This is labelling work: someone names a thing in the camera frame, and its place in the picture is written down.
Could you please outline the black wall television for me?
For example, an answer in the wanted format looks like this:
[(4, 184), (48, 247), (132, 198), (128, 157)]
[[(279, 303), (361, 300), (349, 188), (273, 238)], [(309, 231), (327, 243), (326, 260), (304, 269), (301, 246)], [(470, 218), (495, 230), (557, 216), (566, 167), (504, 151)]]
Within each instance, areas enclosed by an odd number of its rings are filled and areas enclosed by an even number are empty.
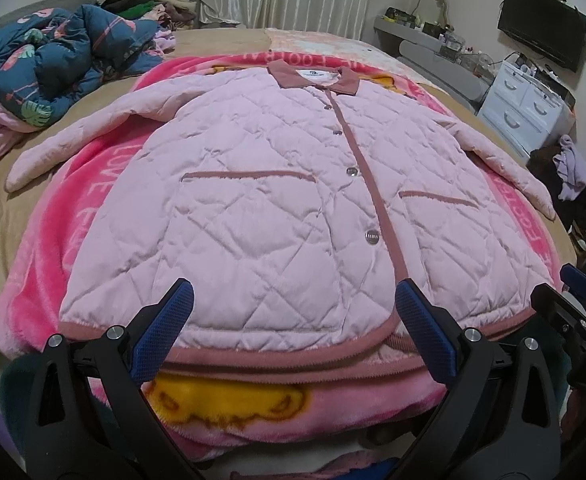
[(586, 47), (586, 15), (561, 0), (502, 0), (499, 32), (576, 73)]

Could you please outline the pile of folded clothes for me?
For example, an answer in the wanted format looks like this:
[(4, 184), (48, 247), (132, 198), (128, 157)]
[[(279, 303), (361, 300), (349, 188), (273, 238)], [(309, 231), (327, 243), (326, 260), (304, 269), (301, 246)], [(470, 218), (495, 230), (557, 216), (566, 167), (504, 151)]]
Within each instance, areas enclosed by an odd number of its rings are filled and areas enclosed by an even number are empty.
[(170, 30), (244, 27), (204, 0), (104, 0), (100, 6), (127, 20), (156, 21)]

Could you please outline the navy floral comforter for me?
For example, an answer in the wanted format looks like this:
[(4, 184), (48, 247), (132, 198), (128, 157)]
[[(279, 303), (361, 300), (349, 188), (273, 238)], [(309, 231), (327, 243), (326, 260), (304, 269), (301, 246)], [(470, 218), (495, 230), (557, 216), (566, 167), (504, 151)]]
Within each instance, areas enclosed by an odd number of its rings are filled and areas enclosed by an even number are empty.
[(0, 105), (32, 128), (49, 127), (107, 81), (161, 64), (160, 31), (94, 4), (23, 16), (0, 28)]

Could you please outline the peach kitty blanket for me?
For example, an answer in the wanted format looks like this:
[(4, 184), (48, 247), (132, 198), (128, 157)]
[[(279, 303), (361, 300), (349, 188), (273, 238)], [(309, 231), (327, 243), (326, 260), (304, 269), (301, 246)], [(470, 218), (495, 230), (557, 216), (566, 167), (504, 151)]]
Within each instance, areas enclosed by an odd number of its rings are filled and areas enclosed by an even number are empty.
[(380, 68), (388, 73), (407, 77), (417, 84), (434, 86), (413, 68), (363, 41), (335, 36), (327, 32), (298, 32), (275, 28), (267, 28), (266, 34), (270, 38), (270, 47), (274, 51), (329, 55), (333, 58)]

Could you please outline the white drawer chest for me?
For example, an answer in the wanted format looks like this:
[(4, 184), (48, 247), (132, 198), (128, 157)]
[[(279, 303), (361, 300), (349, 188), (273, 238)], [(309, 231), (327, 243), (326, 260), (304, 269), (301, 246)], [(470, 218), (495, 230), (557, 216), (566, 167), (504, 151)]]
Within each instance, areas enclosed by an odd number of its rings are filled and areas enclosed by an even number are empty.
[(556, 143), (575, 124), (574, 113), (556, 92), (507, 61), (500, 64), (478, 116), (522, 159)]

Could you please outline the pink quilted jacket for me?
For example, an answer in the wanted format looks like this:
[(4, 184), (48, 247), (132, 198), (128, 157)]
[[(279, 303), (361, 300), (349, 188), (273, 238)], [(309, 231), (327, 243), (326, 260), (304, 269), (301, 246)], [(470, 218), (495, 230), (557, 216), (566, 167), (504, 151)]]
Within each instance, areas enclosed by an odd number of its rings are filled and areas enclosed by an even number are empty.
[(178, 370), (395, 374), (419, 365), (394, 304), (404, 278), (487, 335), (523, 323), (533, 288), (556, 279), (490, 174), (552, 218), (540, 181), (446, 110), (347, 67), (156, 82), (24, 153), (6, 186), (137, 117), (157, 128), (107, 185), (58, 310), (74, 339), (185, 278)]

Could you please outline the grey headboard cushion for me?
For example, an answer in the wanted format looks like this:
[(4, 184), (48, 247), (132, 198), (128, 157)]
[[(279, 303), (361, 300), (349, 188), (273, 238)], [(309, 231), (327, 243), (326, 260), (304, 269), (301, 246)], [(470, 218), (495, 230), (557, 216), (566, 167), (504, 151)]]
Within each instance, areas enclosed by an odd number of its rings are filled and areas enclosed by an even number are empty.
[(98, 0), (41, 0), (29, 3), (27, 6), (16, 9), (0, 16), (0, 28), (17, 22), (20, 18), (26, 18), (27, 15), (34, 14), (46, 9), (63, 9), (65, 11), (75, 11), (82, 4), (95, 4)]

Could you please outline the grey curved desk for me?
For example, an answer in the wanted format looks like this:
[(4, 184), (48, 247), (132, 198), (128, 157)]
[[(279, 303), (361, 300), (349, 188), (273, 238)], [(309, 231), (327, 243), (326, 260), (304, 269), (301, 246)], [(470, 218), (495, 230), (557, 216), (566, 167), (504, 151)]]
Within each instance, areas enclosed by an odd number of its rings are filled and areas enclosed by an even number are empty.
[(471, 70), (445, 58), (440, 53), (440, 40), (419, 29), (386, 21), (381, 15), (375, 18), (373, 29), (384, 52), (448, 92), (473, 113), (479, 111), (490, 85)]

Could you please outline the lilac garment on chair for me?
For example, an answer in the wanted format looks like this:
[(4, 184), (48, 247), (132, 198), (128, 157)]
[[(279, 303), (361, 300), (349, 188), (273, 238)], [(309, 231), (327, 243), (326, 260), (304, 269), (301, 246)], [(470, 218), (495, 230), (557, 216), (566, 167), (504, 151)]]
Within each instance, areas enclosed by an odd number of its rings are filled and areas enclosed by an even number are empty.
[(560, 136), (558, 144), (560, 152), (552, 158), (561, 180), (558, 199), (572, 202), (586, 189), (586, 160), (568, 134)]

